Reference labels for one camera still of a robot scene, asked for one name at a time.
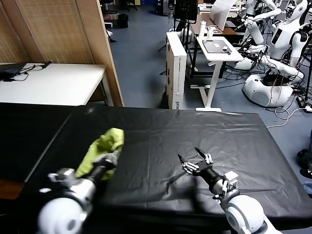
white desk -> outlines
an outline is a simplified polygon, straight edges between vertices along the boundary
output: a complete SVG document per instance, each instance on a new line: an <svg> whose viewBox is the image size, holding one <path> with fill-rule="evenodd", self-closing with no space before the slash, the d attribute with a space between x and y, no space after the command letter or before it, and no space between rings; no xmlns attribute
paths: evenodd
<svg viewBox="0 0 312 234"><path fill-rule="evenodd" d="M199 44L201 50L203 51L206 59L211 62L210 65L215 64L214 73L213 73L213 77L212 77L210 85L205 85L205 86L191 85L191 89L199 89L201 98L202 98L204 106L205 106L204 108L196 108L196 110L197 111L218 111L218 112L221 112L220 108L212 108L211 103L212 103L213 98L214 98L215 88L216 88L216 84L217 84L218 79L219 79L219 74L220 74L222 63L224 61L226 61L226 62L242 61L244 58L238 53L238 51L224 37L213 37L212 40L224 41L226 43L226 45L228 46L228 48L232 51L230 55L226 54L226 53L209 53L206 50L206 48L202 42L203 40L206 40L206 38L201 39L199 37L196 37L196 40L198 41L198 44ZM205 89L209 89L208 95L206 95Z"/></svg>
<svg viewBox="0 0 312 234"><path fill-rule="evenodd" d="M207 3L202 3L202 4L198 4L198 14L204 14L204 13L210 13L211 12L211 8L212 8L212 4L207 4ZM237 16L237 12L240 10L240 6L233 6L230 9L229 15L228 17L236 17Z"/></svg>
<svg viewBox="0 0 312 234"><path fill-rule="evenodd" d="M28 63L25 68L32 65L34 63ZM25 81L0 81L0 102L85 105L99 83L106 80L103 65L52 63L43 70L30 71L28 74Z"/></svg>

cardboard box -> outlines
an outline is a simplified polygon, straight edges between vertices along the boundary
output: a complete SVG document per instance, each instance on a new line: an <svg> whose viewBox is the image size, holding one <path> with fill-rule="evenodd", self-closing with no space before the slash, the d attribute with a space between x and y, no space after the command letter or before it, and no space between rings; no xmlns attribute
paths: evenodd
<svg viewBox="0 0 312 234"><path fill-rule="evenodd" d="M169 109L182 109L186 52L176 32L166 38L166 95Z"/></svg>

wooden partition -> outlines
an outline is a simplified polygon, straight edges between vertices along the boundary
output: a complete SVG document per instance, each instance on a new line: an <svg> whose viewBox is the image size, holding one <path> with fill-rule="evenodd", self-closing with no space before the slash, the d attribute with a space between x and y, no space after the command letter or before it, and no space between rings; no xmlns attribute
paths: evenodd
<svg viewBox="0 0 312 234"><path fill-rule="evenodd" d="M0 0L0 62L104 64L123 106L98 0Z"/></svg>

black tablecloth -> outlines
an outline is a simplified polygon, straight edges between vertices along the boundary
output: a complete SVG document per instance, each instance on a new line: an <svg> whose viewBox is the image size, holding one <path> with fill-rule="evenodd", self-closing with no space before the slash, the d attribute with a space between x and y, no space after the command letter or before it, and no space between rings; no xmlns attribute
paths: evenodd
<svg viewBox="0 0 312 234"><path fill-rule="evenodd" d="M73 109L0 103L0 178L26 182Z"/></svg>
<svg viewBox="0 0 312 234"><path fill-rule="evenodd" d="M77 168L89 145L112 127L124 129L125 145L114 177L95 201L93 220L227 229L207 184L179 164L177 153L199 159L196 146L211 153L219 173L239 174L241 193L256 198L277 228L312 223L311 200L257 114L78 107L22 197L33 199L48 173Z"/></svg>

yellow-green towel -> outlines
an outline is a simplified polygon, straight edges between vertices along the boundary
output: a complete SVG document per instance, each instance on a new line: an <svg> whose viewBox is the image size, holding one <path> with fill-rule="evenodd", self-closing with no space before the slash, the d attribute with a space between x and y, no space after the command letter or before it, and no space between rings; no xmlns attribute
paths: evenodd
<svg viewBox="0 0 312 234"><path fill-rule="evenodd" d="M119 154L121 147L124 144L124 131L118 128L111 128L104 135L101 135L99 139L94 141L84 157L82 163L79 165L76 171L76 177L81 177L91 171L93 168L93 160L101 154L111 153L118 149ZM114 174L114 170L108 171L104 176L103 180L110 179Z"/></svg>

